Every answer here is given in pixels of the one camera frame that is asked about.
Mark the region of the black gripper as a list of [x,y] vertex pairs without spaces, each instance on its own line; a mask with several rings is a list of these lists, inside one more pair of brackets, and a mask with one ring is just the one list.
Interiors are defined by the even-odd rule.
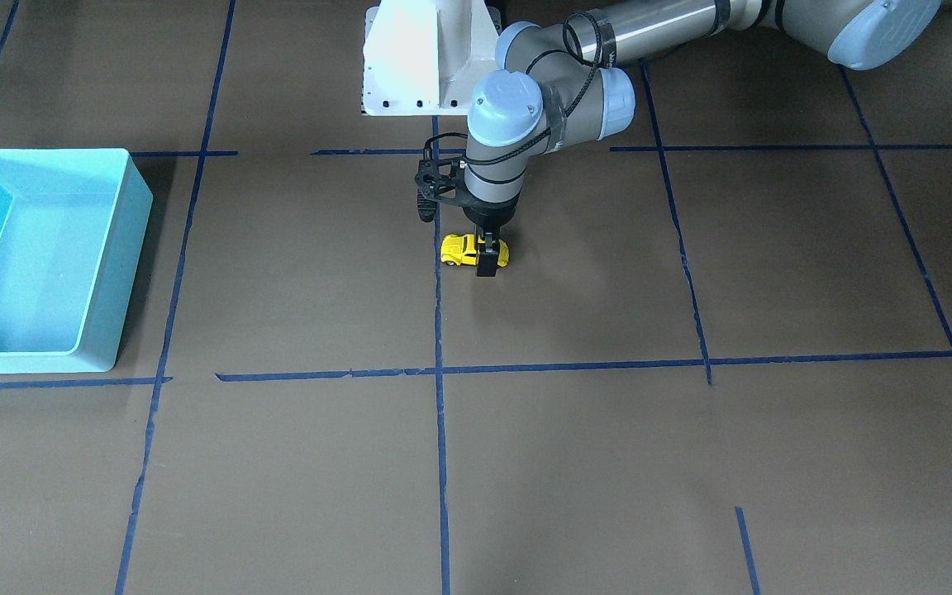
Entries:
[[466,218],[477,229],[476,248],[477,278],[496,276],[500,255],[500,240],[496,235],[515,215],[518,201],[486,202],[478,201],[475,206],[466,207]]

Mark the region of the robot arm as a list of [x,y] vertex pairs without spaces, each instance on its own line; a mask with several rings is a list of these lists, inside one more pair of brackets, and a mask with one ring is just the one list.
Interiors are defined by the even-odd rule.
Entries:
[[938,1],[625,1],[556,26],[521,21],[500,35],[497,67],[473,91],[459,166],[476,227],[476,274],[494,276],[500,230],[531,158],[624,131],[637,109],[628,64],[722,31],[768,27],[850,70],[894,60]]

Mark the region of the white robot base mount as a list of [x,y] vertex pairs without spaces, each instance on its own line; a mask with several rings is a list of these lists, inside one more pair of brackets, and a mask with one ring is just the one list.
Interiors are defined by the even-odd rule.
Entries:
[[365,14],[362,110],[464,117],[497,68],[500,8],[488,1],[382,1]]

